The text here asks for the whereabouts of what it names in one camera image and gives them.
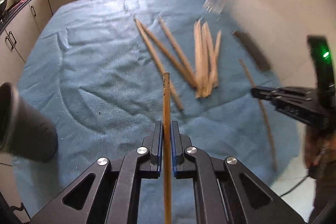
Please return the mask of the person's hand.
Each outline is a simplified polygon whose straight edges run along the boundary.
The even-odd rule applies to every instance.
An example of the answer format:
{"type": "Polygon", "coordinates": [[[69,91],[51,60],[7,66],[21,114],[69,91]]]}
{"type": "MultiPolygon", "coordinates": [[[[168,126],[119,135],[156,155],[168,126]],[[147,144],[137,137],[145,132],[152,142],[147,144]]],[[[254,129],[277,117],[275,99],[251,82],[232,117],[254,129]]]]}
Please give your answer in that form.
{"type": "Polygon", "coordinates": [[[335,161],[335,132],[322,136],[319,129],[306,126],[304,163],[311,178],[323,177],[329,163],[335,161]]]}

